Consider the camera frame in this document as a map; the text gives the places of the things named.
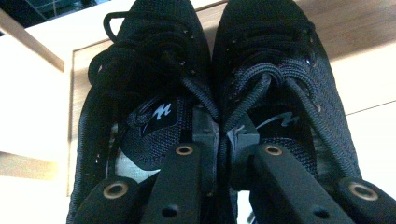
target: shoe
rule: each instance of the shoe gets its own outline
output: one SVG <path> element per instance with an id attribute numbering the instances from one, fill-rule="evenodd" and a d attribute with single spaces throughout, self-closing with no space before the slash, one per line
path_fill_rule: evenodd
<path id="1" fill-rule="evenodd" d="M 114 18 L 125 19 L 117 35 L 109 25 Z M 191 142 L 195 105 L 219 116 L 208 85 L 208 45 L 190 1 L 137 0 L 104 24 L 114 44 L 89 67 L 67 223 L 105 178 L 153 174 L 171 146 Z M 123 167 L 125 160 L 139 171 Z"/>
<path id="2" fill-rule="evenodd" d="M 293 1 L 230 0 L 212 63 L 221 111 L 218 176 L 230 176 L 236 148 L 229 139 L 248 115 L 261 143 L 288 148 L 326 190 L 342 177 L 361 177 L 329 59 Z"/>

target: black shoelace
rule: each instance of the black shoelace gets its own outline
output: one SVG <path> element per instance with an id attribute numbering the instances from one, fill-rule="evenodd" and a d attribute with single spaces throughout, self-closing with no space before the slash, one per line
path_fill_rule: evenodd
<path id="1" fill-rule="evenodd" d="M 267 25 L 240 28 L 226 49 L 230 65 L 230 84 L 224 91 L 228 98 L 223 107 L 223 131 L 231 131 L 251 107 L 263 100 L 270 87 L 303 89 L 309 102 L 317 109 L 317 85 L 308 75 L 315 66 L 310 48 L 312 24 L 296 24 L 299 28 Z M 228 176 L 230 152 L 219 152 L 219 173 Z"/>
<path id="2" fill-rule="evenodd" d="M 202 83 L 202 74 L 189 66 L 189 63 L 194 63 L 190 55 L 195 49 L 192 43 L 194 36 L 185 29 L 186 26 L 177 24 L 176 29 L 174 22 L 152 21 L 149 26 L 139 27 L 139 34 L 134 35 L 133 39 L 119 41 L 112 33 L 109 23 L 113 18 L 128 17 L 139 17 L 139 14 L 116 12 L 105 17 L 106 33 L 114 44 L 92 59 L 88 72 L 92 86 L 115 100 L 126 101 L 128 104 L 131 101 L 136 102 L 137 106 L 128 117 L 129 125 L 141 127 L 149 122 L 152 107 L 180 83 L 217 119 L 219 112 L 208 91 L 208 85 Z M 166 80 L 148 97 L 134 90 L 129 91 L 128 83 L 133 74 L 120 72 L 120 67 L 134 68 L 136 65 Z M 119 123 L 118 133 L 109 152 L 107 176 L 115 174 L 115 159 L 128 128 L 128 125 Z"/>

